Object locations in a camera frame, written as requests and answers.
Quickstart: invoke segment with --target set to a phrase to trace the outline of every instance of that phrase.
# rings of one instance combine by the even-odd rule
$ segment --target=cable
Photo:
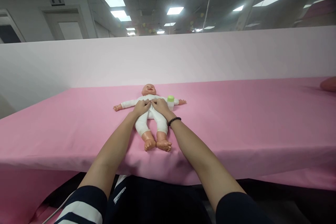
[[[57,208],[57,210],[48,217],[48,219],[46,219],[44,222],[42,222],[42,224],[46,224],[64,205],[65,203],[68,201],[68,199],[70,198],[70,196],[74,193],[74,191],[66,198],[66,200],[62,203],[62,205]]]

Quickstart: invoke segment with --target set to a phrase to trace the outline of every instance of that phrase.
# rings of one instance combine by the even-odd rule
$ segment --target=doll head
[[[142,89],[142,92],[141,94],[143,96],[146,96],[146,95],[156,95],[156,89],[154,87],[154,85],[152,84],[146,84],[143,89]]]

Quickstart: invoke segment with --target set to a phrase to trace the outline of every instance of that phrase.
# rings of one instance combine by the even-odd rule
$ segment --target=door
[[[55,40],[89,38],[78,13],[45,13],[45,18]]]

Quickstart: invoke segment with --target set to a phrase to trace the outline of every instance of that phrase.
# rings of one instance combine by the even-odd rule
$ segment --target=doll hand
[[[178,104],[179,105],[183,105],[183,104],[186,104],[187,102],[185,101],[185,100],[181,100],[181,99],[179,99],[179,101],[178,101]]]
[[[121,109],[123,109],[123,108],[122,108],[122,105],[119,104],[119,105],[117,105],[117,106],[114,106],[113,109],[114,109],[114,111],[118,111],[118,110],[121,110]]]

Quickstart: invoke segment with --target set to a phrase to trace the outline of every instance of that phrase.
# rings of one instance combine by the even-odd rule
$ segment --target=striped sleeve
[[[55,224],[102,224],[106,213],[107,197],[98,187],[87,185],[78,188]]]

